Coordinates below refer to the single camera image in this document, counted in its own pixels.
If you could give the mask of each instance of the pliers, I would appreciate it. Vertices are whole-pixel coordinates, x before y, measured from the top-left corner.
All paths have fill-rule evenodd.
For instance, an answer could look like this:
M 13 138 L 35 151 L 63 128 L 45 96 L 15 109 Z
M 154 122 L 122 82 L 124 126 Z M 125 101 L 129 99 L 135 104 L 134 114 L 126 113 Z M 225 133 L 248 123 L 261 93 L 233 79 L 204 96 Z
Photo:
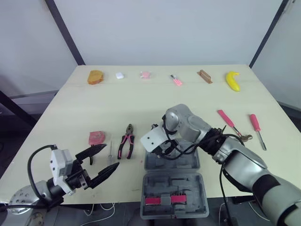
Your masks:
M 130 149 L 129 149 L 129 152 L 128 152 L 128 155 L 127 155 L 127 159 L 131 158 L 132 152 L 133 152 L 133 149 L 134 149 L 134 138 L 135 138 L 135 136 L 133 135 L 132 124 L 129 124 L 127 126 L 126 134 L 124 136 L 122 136 L 122 140 L 121 140 L 121 143 L 120 143 L 120 146 L 119 146 L 119 149 L 118 149 L 118 156 L 117 156 L 118 159 L 121 159 L 122 148 L 123 148 L 124 143 L 127 141 L 127 139 L 130 142 Z

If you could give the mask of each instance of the yellow banana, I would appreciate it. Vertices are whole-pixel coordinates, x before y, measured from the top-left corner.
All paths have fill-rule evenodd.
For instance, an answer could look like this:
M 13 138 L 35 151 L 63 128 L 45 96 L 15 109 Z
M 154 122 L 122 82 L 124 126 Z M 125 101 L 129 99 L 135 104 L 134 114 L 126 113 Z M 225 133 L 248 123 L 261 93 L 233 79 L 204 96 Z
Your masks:
M 231 87 L 231 89 L 233 89 L 234 91 L 240 91 L 240 87 L 239 84 L 235 81 L 234 76 L 239 75 L 238 72 L 229 72 L 226 75 L 226 81 L 229 84 L 229 86 Z

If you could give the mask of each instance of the gray wall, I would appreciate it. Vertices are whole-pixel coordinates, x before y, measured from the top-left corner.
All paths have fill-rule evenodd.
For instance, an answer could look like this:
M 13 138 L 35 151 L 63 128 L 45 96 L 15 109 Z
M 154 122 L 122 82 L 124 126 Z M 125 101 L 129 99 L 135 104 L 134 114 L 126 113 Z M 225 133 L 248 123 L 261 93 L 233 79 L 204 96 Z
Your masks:
M 56 0 L 90 65 L 249 64 L 281 0 Z
M 0 1 L 0 90 L 58 90 L 76 65 L 44 0 Z
M 273 97 L 301 110 L 301 2 L 282 15 L 253 67 Z

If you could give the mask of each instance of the white table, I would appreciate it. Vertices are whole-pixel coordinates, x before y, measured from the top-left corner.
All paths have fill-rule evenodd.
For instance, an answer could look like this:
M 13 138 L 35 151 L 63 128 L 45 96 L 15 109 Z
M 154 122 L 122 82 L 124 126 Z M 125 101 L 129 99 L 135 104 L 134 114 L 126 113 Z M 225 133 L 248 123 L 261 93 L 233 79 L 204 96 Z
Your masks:
M 91 70 L 104 72 L 104 81 L 88 85 Z M 197 71 L 204 69 L 212 77 L 207 84 Z M 152 72 L 144 81 L 140 71 Z M 225 74 L 239 72 L 237 81 L 240 92 L 229 88 Z M 115 73 L 125 78 L 117 80 Z M 176 86 L 169 75 L 174 74 L 183 82 Z M 301 134 L 258 80 L 247 65 L 206 66 L 78 66 L 66 84 L 50 103 L 36 126 L 27 137 L 9 168 L 0 180 L 0 201 L 8 201 L 19 188 L 28 185 L 26 164 L 30 154 L 41 146 L 57 144 L 75 154 L 89 147 L 89 132 L 104 130 L 107 133 L 103 149 L 94 159 L 83 163 L 90 176 L 107 166 L 107 156 L 112 141 L 112 152 L 117 160 L 117 149 L 126 127 L 134 127 L 135 148 L 132 159 L 126 159 L 128 142 L 124 146 L 120 165 L 109 179 L 95 189 L 77 189 L 73 196 L 65 196 L 64 204 L 136 202 L 141 199 L 145 151 L 139 139 L 150 130 L 152 123 L 161 121 L 165 111 L 179 103 L 214 128 L 225 125 L 216 112 L 223 109 L 243 134 L 252 134 L 246 146 L 263 158 L 269 170 L 301 188 Z M 249 114 L 255 113 L 260 122 L 261 134 L 267 146 L 263 151 Z M 227 133 L 234 131 L 227 127 Z M 220 165 L 211 156 L 199 150 L 201 169 L 207 197 L 221 197 L 219 185 Z M 33 176 L 36 182 L 51 178 L 50 150 L 44 150 L 33 159 Z M 249 195 L 238 191 L 223 180 L 227 196 Z

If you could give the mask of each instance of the gray plastic case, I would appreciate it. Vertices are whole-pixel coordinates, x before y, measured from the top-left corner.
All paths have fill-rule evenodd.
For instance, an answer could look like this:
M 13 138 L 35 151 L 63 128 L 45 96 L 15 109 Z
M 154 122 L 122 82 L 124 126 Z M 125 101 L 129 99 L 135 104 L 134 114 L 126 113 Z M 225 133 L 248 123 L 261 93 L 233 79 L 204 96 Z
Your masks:
M 177 160 L 158 158 L 146 153 L 140 216 L 142 219 L 206 218 L 209 215 L 198 152 L 182 155 Z M 171 203 L 171 195 L 185 194 L 186 203 Z M 146 197 L 160 197 L 160 205 L 145 205 Z

